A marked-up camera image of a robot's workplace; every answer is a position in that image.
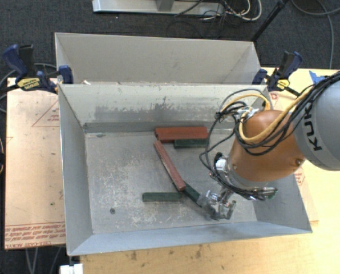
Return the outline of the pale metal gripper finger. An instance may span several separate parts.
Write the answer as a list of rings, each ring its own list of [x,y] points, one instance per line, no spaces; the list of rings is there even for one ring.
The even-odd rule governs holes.
[[[200,200],[200,206],[205,211],[207,216],[209,216],[211,219],[213,219],[213,220],[218,220],[219,219],[218,218],[218,212],[212,206],[212,204],[210,203],[209,199],[207,199],[207,198],[201,199]]]
[[[231,202],[227,202],[227,203],[220,203],[219,204],[220,218],[230,220],[233,215],[233,211],[235,207],[236,207],[235,200],[232,200]]]

